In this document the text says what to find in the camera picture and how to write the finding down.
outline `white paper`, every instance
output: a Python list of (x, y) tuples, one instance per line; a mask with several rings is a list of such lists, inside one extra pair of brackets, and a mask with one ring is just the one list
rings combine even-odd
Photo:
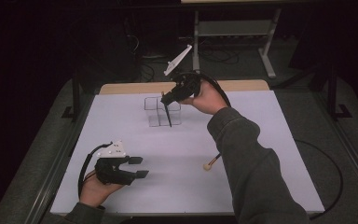
[[(122, 216), (232, 214), (231, 193), (219, 159), (212, 170), (202, 169), (217, 155), (206, 125), (211, 115), (182, 105), (180, 125), (149, 127), (144, 102), (157, 94), (97, 95), (89, 111), (51, 212), (69, 213), (78, 202), (77, 179), (94, 148), (122, 140), (130, 156), (142, 164), (123, 164), (131, 172), (149, 170), (145, 179), (111, 195), (103, 204), (106, 213)], [(260, 126), (263, 147), (273, 148), (281, 161), (283, 179), (295, 199), (308, 212), (324, 207), (296, 148), (273, 91), (228, 91), (231, 105)], [(94, 155), (88, 168), (96, 163)]]

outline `metal stand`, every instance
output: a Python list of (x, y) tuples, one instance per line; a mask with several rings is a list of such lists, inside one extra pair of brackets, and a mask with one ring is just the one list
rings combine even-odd
[(269, 62), (269, 46), (275, 34), (281, 9), (275, 10), (272, 20), (261, 21), (200, 21), (199, 12), (195, 12), (194, 20), (194, 51), (193, 70), (200, 70), (199, 36), (214, 35), (266, 35), (268, 37), (264, 48), (258, 50), (269, 78), (275, 78), (275, 72)]
[(77, 117), (80, 113), (80, 87), (77, 77), (77, 72), (74, 73), (72, 77), (72, 97), (73, 97), (73, 106), (67, 106), (63, 112), (61, 118), (63, 119), (72, 119), (72, 122), (76, 122)]
[(338, 118), (351, 118), (351, 113), (345, 105), (338, 105), (342, 112), (336, 112), (337, 99), (337, 73), (334, 65), (331, 66), (330, 76), (328, 78), (327, 91), (327, 112), (337, 121)]

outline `black cable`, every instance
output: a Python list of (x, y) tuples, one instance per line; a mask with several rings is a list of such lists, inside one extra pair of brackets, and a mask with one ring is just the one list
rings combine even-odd
[(94, 176), (94, 175), (96, 175), (97, 173), (94, 173), (94, 174), (92, 174), (92, 175), (89, 175), (89, 176), (86, 176), (86, 178), (84, 178), (84, 180), (83, 180), (83, 183), (86, 181), (86, 180), (88, 180), (90, 177), (92, 177), (92, 176)]
[(103, 144), (100, 145), (96, 148), (94, 148), (90, 154), (87, 155), (86, 160), (83, 163), (83, 166), (81, 168), (80, 174), (79, 174), (79, 178), (77, 180), (77, 193), (78, 193), (78, 197), (80, 198), (80, 194), (81, 194), (81, 190), (83, 188), (83, 182), (84, 182), (84, 174), (86, 173), (87, 167), (89, 166), (89, 163), (91, 161), (92, 158), (92, 154), (94, 154), (98, 149), (102, 148), (102, 147), (109, 147), (110, 145), (112, 145), (113, 142), (109, 143), (109, 144)]
[[(147, 73), (142, 66), (145, 66), (147, 68), (149, 68), (151, 70), (151, 73)], [(142, 82), (142, 78), (145, 78), (146, 81), (145, 82), (151, 82), (154, 81), (154, 75), (155, 75), (155, 70), (153, 69), (152, 66), (147, 65), (145, 63), (141, 64), (141, 69), (142, 69), (142, 73), (141, 73), (141, 82)]]
[[(227, 49), (227, 44), (225, 43), (225, 41), (222, 41), (222, 47), (223, 49), (221, 50), (222, 52), (226, 53), (227, 55), (229, 55), (228, 58), (226, 58), (225, 60), (223, 60), (221, 63), (224, 64), (236, 64), (240, 61), (240, 54), (233, 51), (233, 55), (230, 55), (230, 53), (226, 50)], [(231, 60), (232, 58), (236, 58), (236, 60), (233, 63), (229, 63), (228, 61)]]
[(182, 72), (179, 73), (181, 76), (184, 75), (193, 75), (193, 76), (197, 76), (200, 78), (205, 79), (206, 81), (208, 81), (209, 83), (211, 83), (211, 85), (213, 85), (213, 87), (219, 92), (219, 94), (223, 97), (223, 100), (225, 100), (226, 104), (228, 106), (231, 107), (231, 103), (228, 100), (228, 97), (226, 95), (226, 93), (222, 90), (222, 88), (220, 87), (219, 83), (217, 82), (216, 79), (214, 79), (213, 77), (210, 77), (208, 75), (206, 75), (205, 73), (202, 73), (199, 69), (193, 70), (191, 72)]
[(100, 63), (99, 60), (97, 60), (96, 58), (94, 58), (88, 51), (86, 51), (78, 42), (77, 40), (75, 40), (75, 38), (71, 35), (71, 33), (69, 33), (69, 38), (72, 40), (73, 43), (75, 43), (77, 45), (77, 47), (83, 51), (86, 56), (91, 59), (93, 62), (95, 62), (95, 64), (97, 64), (100, 68), (102, 68), (106, 73), (108, 74), (115, 74), (112, 71), (110, 71), (110, 69), (106, 68), (103, 64)]
[(240, 55), (237, 52), (233, 52), (233, 55), (231, 55), (227, 50), (219, 50), (223, 53), (225, 53), (227, 55), (226, 58), (219, 58), (215, 55), (211, 54), (206, 54), (203, 51), (199, 51), (199, 56), (208, 62), (212, 62), (212, 63), (224, 63), (224, 64), (236, 64), (240, 61)]
[(167, 62), (144, 62), (144, 63), (162, 63), (162, 64), (167, 64), (168, 65), (168, 61)]
[(344, 189), (344, 177), (342, 176), (342, 172), (341, 170), (339, 169), (339, 166), (337, 165), (337, 163), (333, 160), (333, 158), (331, 158), (327, 153), (323, 152), (320, 148), (316, 147), (315, 145), (311, 144), (311, 143), (308, 143), (308, 142), (305, 142), (305, 141), (302, 141), (302, 140), (298, 140), (298, 139), (295, 139), (296, 142), (299, 142), (299, 143), (303, 143), (305, 145), (308, 145), (310, 147), (313, 147), (315, 149), (317, 149), (318, 151), (320, 151), (322, 154), (325, 155), (325, 157), (327, 157), (327, 159), (329, 159), (335, 166), (336, 166), (336, 169), (338, 171), (338, 174), (339, 174), (339, 191), (338, 191), (338, 194), (337, 194), (337, 197), (335, 198), (335, 200), (333, 201), (332, 204), (330, 204), (330, 206), (328, 206), (324, 212), (318, 214), (318, 215), (315, 215), (313, 217), (310, 217), (310, 220), (314, 220), (318, 217), (321, 217), (323, 215), (325, 215), (326, 213), (328, 213), (334, 206), (336, 206), (339, 198), (341, 197), (342, 195), (342, 190)]

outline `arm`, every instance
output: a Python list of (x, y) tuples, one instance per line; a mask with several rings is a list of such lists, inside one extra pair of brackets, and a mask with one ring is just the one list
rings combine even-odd
[(240, 223), (308, 223), (305, 210), (290, 195), (271, 148), (257, 142), (259, 127), (227, 104), (206, 81), (198, 97), (181, 104), (212, 114), (208, 131), (222, 155), (233, 208)]
[(123, 185), (101, 183), (95, 171), (86, 175), (79, 202), (75, 205), (72, 212), (65, 217), (46, 214), (42, 224), (99, 224), (102, 221), (104, 208), (100, 205), (115, 191), (121, 189)]

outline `jacket sleeve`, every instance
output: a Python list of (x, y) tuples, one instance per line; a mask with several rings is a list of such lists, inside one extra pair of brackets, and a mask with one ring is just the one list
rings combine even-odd
[(222, 155), (239, 223), (309, 223), (282, 178), (277, 155), (257, 142), (258, 125), (227, 107), (212, 117), (208, 131)]
[(42, 224), (100, 224), (104, 210), (77, 203), (72, 212), (65, 217), (46, 214)]

